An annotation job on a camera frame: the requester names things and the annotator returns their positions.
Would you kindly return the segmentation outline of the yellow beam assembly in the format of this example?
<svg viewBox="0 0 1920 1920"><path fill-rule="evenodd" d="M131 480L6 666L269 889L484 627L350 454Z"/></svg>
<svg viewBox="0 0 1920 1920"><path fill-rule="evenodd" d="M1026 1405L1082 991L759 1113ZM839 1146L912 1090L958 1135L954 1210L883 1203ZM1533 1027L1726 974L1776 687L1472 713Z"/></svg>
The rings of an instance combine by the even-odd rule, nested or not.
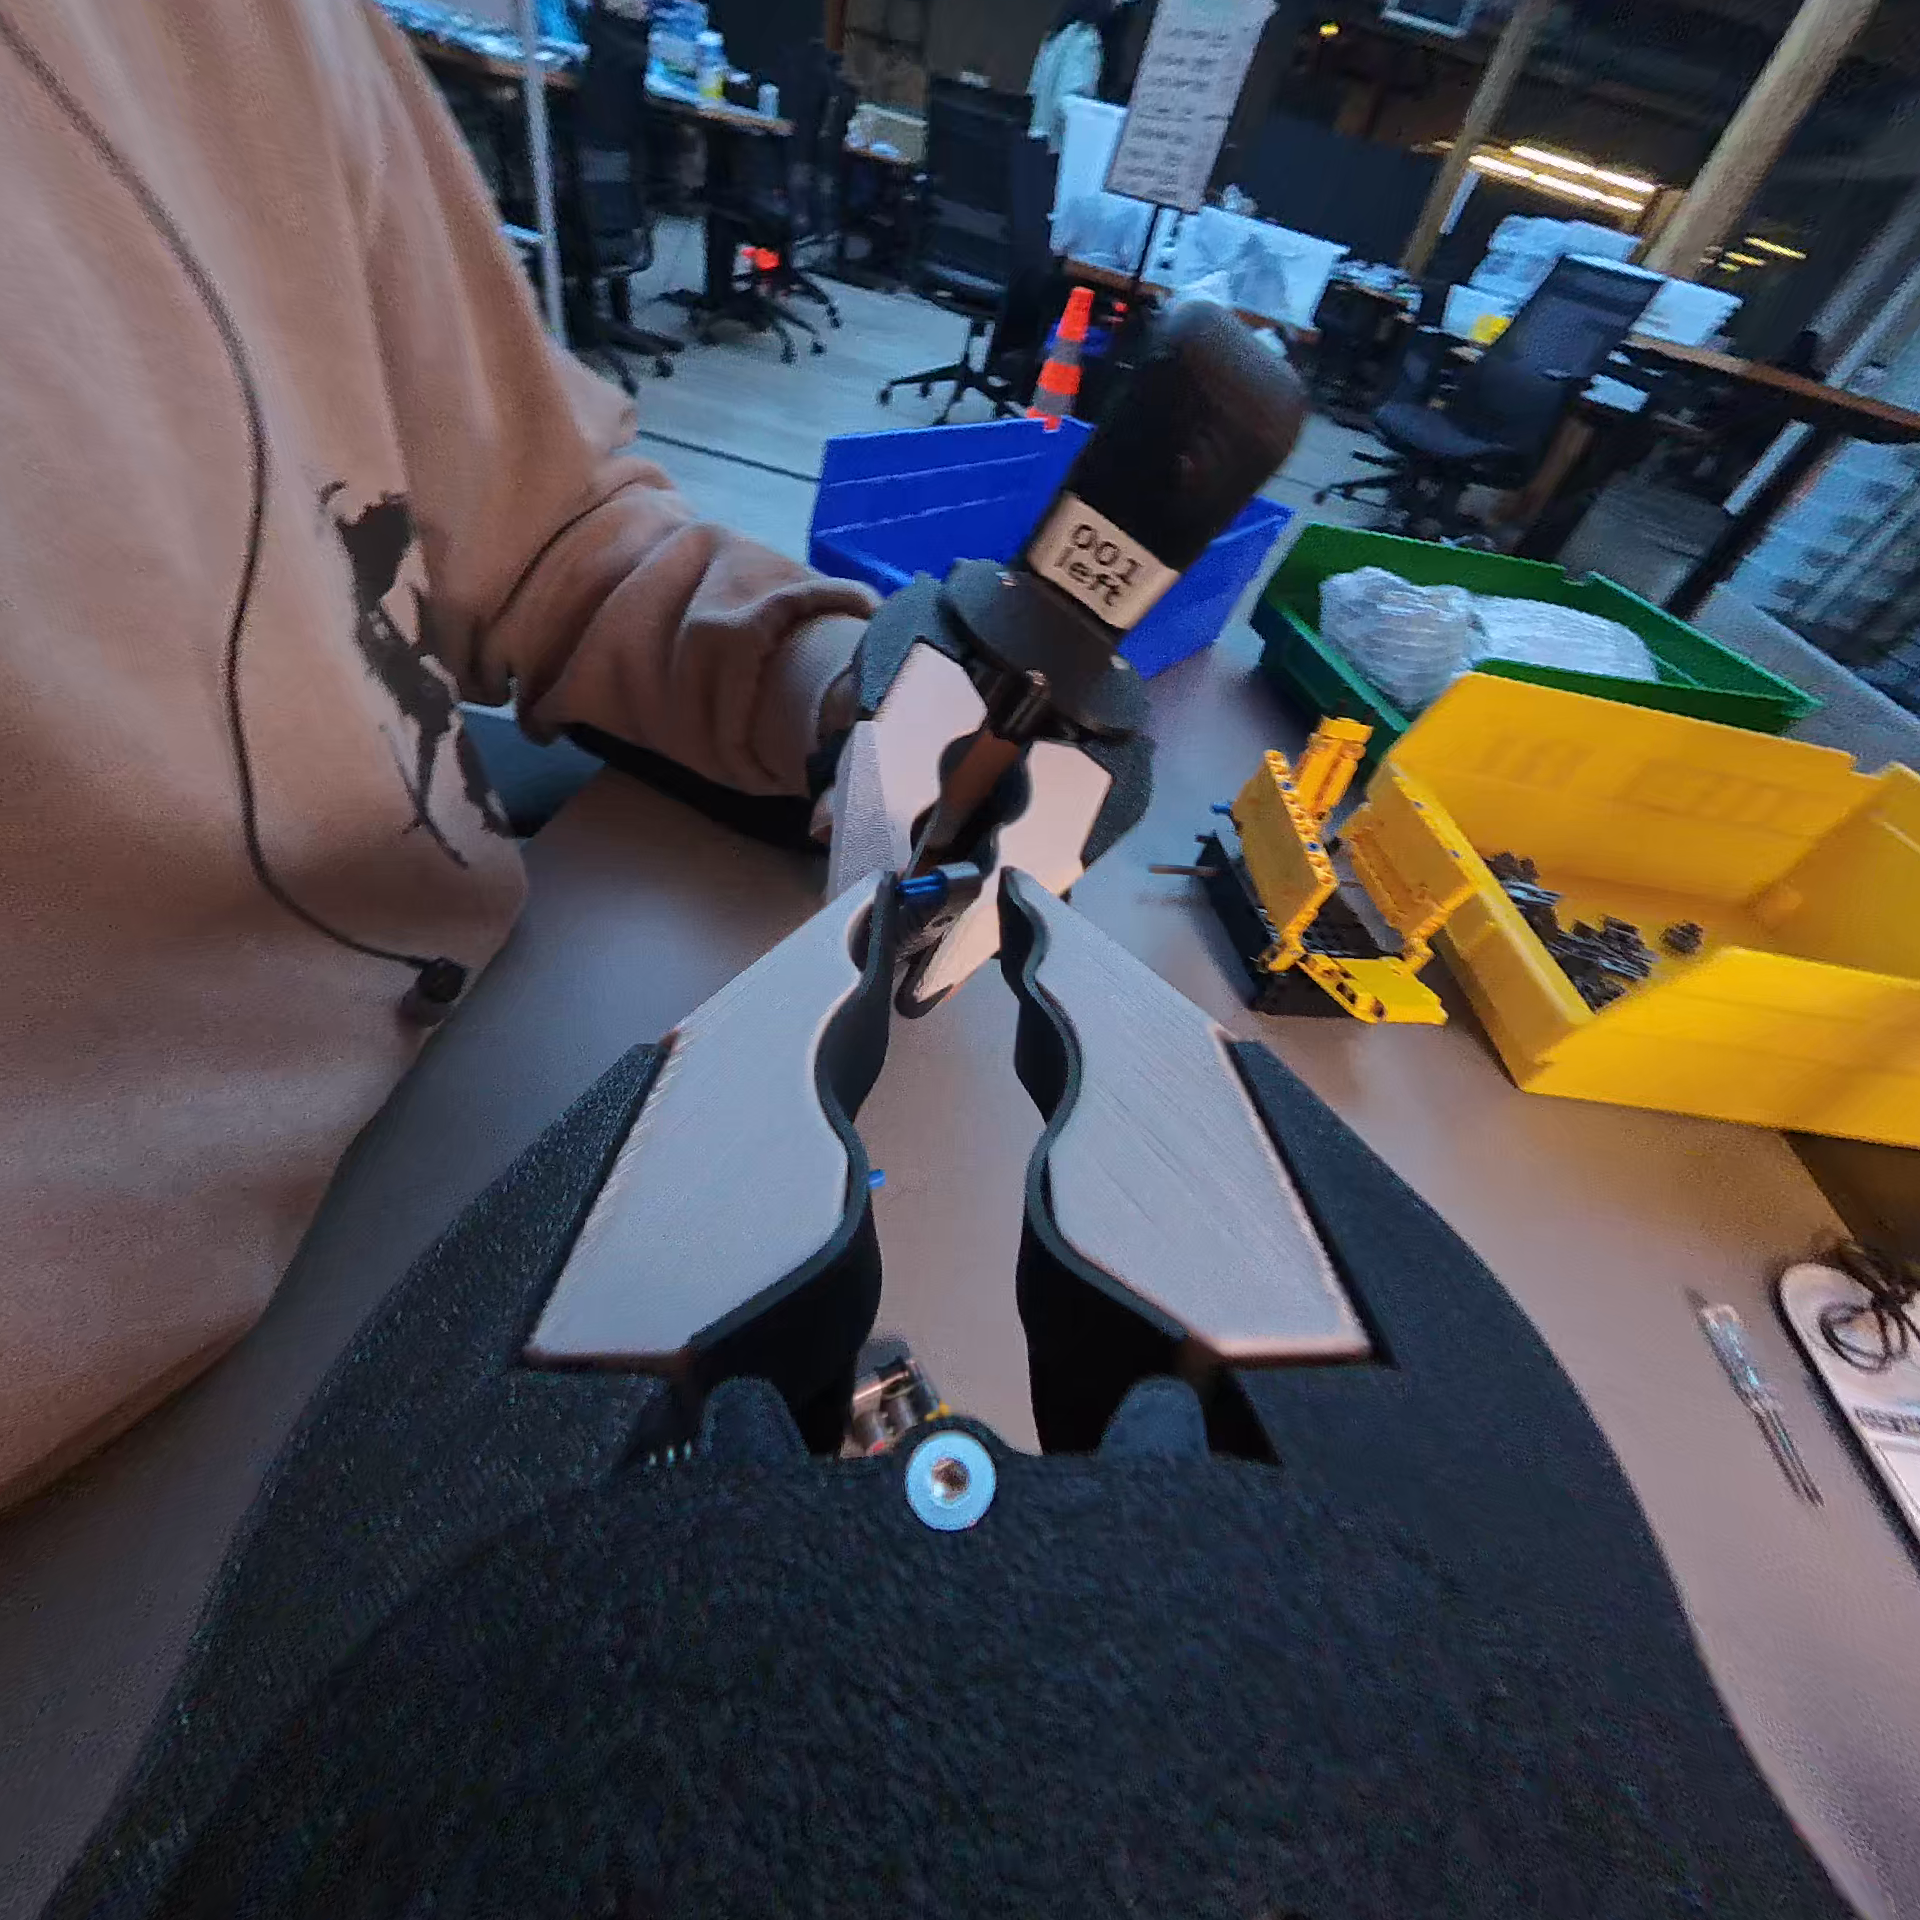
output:
<svg viewBox="0 0 1920 1920"><path fill-rule="evenodd" d="M855 1358L843 1461L887 1456L923 1425L951 1416L951 1405L898 1335L876 1335Z"/></svg>

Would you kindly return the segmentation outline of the black wrist rest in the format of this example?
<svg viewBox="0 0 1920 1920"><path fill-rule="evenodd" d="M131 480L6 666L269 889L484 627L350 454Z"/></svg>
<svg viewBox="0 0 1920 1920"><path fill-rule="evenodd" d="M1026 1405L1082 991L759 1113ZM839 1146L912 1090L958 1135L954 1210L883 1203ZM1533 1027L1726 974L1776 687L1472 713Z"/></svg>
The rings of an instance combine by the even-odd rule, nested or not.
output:
<svg viewBox="0 0 1920 1920"><path fill-rule="evenodd" d="M752 840L784 851L810 856L828 851L824 840L814 832L814 798L755 795L706 778L675 758L635 747L596 727L570 727L565 741L606 767L672 802L686 805L712 824L741 832Z"/></svg>

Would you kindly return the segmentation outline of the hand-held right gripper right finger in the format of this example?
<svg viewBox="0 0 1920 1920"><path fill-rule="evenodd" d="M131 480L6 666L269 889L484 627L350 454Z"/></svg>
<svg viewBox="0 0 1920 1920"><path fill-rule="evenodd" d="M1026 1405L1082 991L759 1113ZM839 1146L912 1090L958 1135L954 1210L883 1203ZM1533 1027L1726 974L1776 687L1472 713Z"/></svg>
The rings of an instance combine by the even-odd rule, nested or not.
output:
<svg viewBox="0 0 1920 1920"><path fill-rule="evenodd" d="M1168 1378L1219 1449L1264 1449L1248 1376L1373 1359L1259 1103L1271 1055L1030 872L1002 872L997 915L1039 1117L1014 1267L1039 1443L1095 1449Z"/></svg>

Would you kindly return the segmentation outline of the small clear-handled screwdriver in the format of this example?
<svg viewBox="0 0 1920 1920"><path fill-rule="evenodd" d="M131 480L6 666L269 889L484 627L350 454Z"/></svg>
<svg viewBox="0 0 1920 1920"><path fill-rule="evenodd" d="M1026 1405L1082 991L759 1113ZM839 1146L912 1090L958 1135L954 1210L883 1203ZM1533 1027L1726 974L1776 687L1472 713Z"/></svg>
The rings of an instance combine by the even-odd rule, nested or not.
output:
<svg viewBox="0 0 1920 1920"><path fill-rule="evenodd" d="M1728 1385L1787 1478L1791 1493L1810 1505L1822 1505L1818 1480L1794 1443L1774 1383L1759 1369L1757 1350L1736 1307L1710 1299L1699 1289L1687 1291L1687 1304L1706 1336Z"/></svg>

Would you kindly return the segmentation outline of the wooden background desk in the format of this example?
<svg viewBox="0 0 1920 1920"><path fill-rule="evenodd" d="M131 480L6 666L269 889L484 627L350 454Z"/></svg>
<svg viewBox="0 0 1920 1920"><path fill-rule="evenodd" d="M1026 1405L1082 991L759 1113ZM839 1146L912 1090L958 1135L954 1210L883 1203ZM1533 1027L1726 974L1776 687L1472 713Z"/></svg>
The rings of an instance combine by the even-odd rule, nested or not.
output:
<svg viewBox="0 0 1920 1920"><path fill-rule="evenodd" d="M1562 560L1564 547L1605 488L1658 440L1682 440L1691 426L1658 405L1674 381L1706 384L1735 405L1735 422L1762 431L1765 445L1791 430L1802 439L1767 465L1762 480L1741 480L1719 507L1719 529L1693 560L1663 610L1691 616L1759 545L1768 525L1820 477L1844 443L1914 447L1918 414L1808 374L1756 362L1703 344L1632 338L1615 381L1646 392L1636 414L1583 400L1571 418L1586 440L1527 527L1525 547L1536 560Z"/></svg>

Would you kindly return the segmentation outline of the yellow and black robot model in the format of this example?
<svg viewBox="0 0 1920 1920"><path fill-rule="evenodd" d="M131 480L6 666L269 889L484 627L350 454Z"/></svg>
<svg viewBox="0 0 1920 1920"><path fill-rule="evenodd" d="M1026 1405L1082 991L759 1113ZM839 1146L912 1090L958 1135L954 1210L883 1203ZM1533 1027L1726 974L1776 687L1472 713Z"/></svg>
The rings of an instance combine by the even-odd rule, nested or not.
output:
<svg viewBox="0 0 1920 1920"><path fill-rule="evenodd" d="M1267 751L1195 859L1147 871L1188 880L1216 914L1261 1016L1445 1025L1424 974L1475 891L1475 850L1426 787L1382 767L1338 822L1372 728L1322 720L1303 751Z"/></svg>

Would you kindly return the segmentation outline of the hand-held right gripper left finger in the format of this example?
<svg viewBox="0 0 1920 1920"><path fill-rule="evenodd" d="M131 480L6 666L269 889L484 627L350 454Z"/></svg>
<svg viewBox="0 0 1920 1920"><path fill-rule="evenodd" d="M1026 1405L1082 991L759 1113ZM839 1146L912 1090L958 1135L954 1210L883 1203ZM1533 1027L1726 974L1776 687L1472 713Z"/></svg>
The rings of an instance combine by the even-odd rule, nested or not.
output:
<svg viewBox="0 0 1920 1920"><path fill-rule="evenodd" d="M879 1307L858 1131L884 1062L895 880L806 919L666 1039L525 1338L530 1367L667 1383L696 1413L768 1383L839 1449Z"/></svg>

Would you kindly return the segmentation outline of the yellow storage bin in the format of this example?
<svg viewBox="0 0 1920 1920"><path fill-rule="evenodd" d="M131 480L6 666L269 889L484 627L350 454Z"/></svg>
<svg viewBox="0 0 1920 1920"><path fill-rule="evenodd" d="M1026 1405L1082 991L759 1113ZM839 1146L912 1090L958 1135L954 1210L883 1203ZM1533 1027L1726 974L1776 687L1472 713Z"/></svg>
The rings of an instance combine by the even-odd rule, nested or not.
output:
<svg viewBox="0 0 1920 1920"><path fill-rule="evenodd" d="M1445 811L1472 895L1438 950L1517 1087L1918 1143L1918 782L1847 751L1469 674L1380 777ZM1619 919L1651 974L1588 1006L1488 871Z"/></svg>

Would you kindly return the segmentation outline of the white sign board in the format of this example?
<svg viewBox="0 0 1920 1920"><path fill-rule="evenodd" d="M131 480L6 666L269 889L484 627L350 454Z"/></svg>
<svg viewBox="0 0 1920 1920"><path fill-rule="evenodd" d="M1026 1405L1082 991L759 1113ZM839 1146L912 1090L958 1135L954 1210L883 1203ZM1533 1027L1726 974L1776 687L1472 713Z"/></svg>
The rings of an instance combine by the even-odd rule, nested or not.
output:
<svg viewBox="0 0 1920 1920"><path fill-rule="evenodd" d="M1271 1L1160 1L1102 186L1147 207L1125 294L1139 296L1165 214L1205 206Z"/></svg>

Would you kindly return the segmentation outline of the blue storage bin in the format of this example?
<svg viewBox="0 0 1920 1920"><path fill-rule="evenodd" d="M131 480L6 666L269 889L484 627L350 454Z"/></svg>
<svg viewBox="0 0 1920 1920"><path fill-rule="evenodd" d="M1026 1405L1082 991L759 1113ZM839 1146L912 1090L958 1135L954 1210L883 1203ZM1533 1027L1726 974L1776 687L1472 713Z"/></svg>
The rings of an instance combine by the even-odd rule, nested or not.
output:
<svg viewBox="0 0 1920 1920"><path fill-rule="evenodd" d="M1077 418L1058 426L1002 418L829 439L806 561L883 597L960 560L1007 561L1090 437ZM1288 507L1253 497L1122 643L1133 669L1152 681L1206 650L1288 525Z"/></svg>

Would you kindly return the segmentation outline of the orange traffic cone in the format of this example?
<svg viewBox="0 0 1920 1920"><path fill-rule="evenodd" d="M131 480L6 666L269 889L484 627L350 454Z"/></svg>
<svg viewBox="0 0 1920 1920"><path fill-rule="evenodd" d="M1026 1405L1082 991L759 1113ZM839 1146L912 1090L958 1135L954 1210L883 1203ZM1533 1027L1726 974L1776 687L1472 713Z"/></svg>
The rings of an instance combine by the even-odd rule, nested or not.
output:
<svg viewBox="0 0 1920 1920"><path fill-rule="evenodd" d="M1075 282L1062 313L1042 346L1039 369L1026 405L1026 418L1039 422L1050 433L1056 433L1072 415L1072 407L1082 391L1084 346L1092 311L1095 287Z"/></svg>

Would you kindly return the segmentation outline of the bubble wrap sheet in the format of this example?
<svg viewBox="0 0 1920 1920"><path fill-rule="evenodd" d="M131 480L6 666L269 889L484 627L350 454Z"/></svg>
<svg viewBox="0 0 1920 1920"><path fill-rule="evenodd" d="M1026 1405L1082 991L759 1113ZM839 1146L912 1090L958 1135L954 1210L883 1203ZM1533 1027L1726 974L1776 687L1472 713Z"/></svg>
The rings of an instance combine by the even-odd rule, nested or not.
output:
<svg viewBox="0 0 1920 1920"><path fill-rule="evenodd" d="M1476 593L1472 639L1460 666L1491 672L1495 662L1632 682L1659 679L1659 664L1643 637L1611 616L1536 598Z"/></svg>

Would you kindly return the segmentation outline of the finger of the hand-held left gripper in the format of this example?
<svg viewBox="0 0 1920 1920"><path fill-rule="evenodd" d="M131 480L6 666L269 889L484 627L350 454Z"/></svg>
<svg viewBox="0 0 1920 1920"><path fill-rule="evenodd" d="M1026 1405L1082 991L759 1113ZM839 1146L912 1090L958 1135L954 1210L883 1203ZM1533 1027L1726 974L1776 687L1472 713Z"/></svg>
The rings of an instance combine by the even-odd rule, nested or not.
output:
<svg viewBox="0 0 1920 1920"><path fill-rule="evenodd" d="M916 850L912 872L964 859L979 863L983 883L962 910L925 915L925 944L902 971L908 1018L931 1015L997 959L1005 872L1056 898L1072 893L1111 790L1114 777L1084 750L1042 741L1002 775L944 846Z"/></svg>
<svg viewBox="0 0 1920 1920"><path fill-rule="evenodd" d="M932 643L912 643L868 721L868 872L906 872L916 819L944 787L949 747L986 720L972 674Z"/></svg>

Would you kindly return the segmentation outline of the person's beige sweatshirt torso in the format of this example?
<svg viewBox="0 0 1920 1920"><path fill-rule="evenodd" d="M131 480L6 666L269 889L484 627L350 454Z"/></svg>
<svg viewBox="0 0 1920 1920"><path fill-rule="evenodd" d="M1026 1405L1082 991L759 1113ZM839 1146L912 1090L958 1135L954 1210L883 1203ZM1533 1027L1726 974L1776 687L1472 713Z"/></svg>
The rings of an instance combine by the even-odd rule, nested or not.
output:
<svg viewBox="0 0 1920 1920"><path fill-rule="evenodd" d="M252 1330L502 946L474 642L630 440L378 6L5 5L6 1505Z"/></svg>

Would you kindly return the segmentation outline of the black mat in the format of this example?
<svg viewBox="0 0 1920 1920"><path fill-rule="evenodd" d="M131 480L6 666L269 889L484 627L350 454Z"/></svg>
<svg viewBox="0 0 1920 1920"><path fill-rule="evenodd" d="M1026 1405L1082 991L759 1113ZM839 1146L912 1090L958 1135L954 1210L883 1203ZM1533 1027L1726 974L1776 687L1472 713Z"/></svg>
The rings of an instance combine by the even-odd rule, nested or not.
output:
<svg viewBox="0 0 1920 1920"><path fill-rule="evenodd" d="M1918 1258L1918 1150L1787 1133L1791 1151L1861 1243Z"/></svg>

